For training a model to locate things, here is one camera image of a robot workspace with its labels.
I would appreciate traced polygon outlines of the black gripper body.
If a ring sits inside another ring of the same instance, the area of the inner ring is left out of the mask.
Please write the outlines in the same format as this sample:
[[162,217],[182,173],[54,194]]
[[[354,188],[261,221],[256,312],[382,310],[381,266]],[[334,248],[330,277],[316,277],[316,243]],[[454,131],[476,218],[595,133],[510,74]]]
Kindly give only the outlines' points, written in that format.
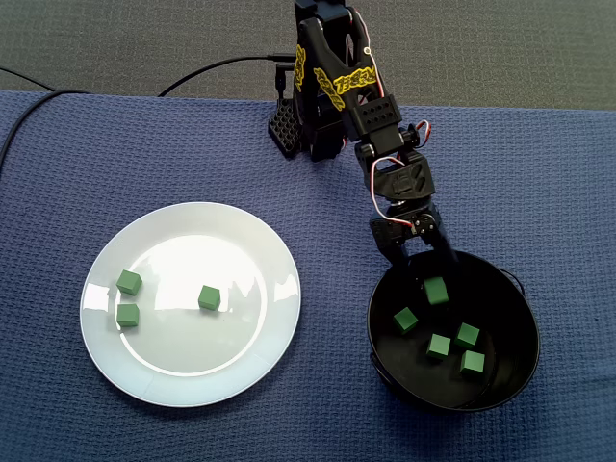
[[425,156],[388,155],[369,158],[370,229],[376,246],[404,244],[420,238],[416,218],[436,212],[435,187]]

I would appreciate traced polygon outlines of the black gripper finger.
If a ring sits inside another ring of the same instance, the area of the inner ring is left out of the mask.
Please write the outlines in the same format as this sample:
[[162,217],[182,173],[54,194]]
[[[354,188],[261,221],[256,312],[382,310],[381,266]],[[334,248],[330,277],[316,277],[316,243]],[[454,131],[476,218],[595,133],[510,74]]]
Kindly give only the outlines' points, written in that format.
[[404,244],[386,244],[379,251],[393,268],[403,269],[408,266],[409,256]]
[[416,218],[416,230],[423,242],[430,245],[447,264],[457,263],[457,254],[451,247],[446,229],[438,212],[424,213]]

